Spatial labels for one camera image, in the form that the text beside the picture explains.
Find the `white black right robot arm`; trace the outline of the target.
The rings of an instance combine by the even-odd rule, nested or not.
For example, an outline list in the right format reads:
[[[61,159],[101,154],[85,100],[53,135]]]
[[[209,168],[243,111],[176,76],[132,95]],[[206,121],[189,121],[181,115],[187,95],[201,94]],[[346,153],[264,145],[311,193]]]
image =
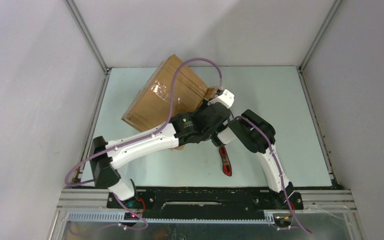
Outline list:
[[[271,204],[276,209],[294,212],[302,210],[301,194],[295,191],[287,177],[276,150],[275,128],[250,109],[233,118],[220,128],[214,137],[216,146],[225,146],[239,140],[251,153],[255,154],[264,171],[270,193]]]

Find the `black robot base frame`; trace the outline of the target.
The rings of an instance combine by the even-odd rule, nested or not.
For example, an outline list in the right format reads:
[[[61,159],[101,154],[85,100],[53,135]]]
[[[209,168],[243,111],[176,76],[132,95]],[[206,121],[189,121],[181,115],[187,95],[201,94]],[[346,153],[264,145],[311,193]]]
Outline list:
[[[123,210],[121,223],[133,226],[133,221],[268,222],[281,230],[299,229],[312,233],[309,216],[299,217],[305,209],[305,195],[311,191],[342,190],[340,185],[329,187],[295,187],[302,197],[303,209],[277,209],[267,187],[140,187],[138,193],[125,201],[113,193],[105,198],[105,208]]]

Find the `brown cardboard express box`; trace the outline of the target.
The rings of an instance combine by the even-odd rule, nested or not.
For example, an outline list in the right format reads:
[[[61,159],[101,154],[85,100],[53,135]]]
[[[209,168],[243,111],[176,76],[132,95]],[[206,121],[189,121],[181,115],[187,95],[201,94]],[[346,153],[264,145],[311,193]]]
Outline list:
[[[184,61],[172,54],[161,62],[136,95],[122,120],[139,132],[157,131],[171,117],[196,111],[205,100],[215,97],[219,86],[208,86]]]

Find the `red black utility knife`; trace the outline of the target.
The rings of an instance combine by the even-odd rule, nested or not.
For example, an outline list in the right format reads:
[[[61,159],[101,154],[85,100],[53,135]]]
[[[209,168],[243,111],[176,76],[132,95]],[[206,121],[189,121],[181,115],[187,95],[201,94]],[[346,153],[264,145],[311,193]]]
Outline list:
[[[233,175],[233,170],[232,170],[232,165],[231,165],[227,150],[224,146],[220,146],[218,150],[221,157],[222,172],[226,176],[231,177]]]

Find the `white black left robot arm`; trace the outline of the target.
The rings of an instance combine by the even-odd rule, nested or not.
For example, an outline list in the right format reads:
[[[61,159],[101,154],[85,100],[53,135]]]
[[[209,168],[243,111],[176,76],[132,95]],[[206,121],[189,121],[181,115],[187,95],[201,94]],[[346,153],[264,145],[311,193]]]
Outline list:
[[[90,167],[94,186],[113,192],[125,208],[133,208],[138,194],[133,180],[118,169],[140,157],[157,151],[198,144],[217,136],[230,117],[230,108],[216,102],[195,112],[179,113],[162,124],[130,138],[106,141],[103,136],[92,140]]]

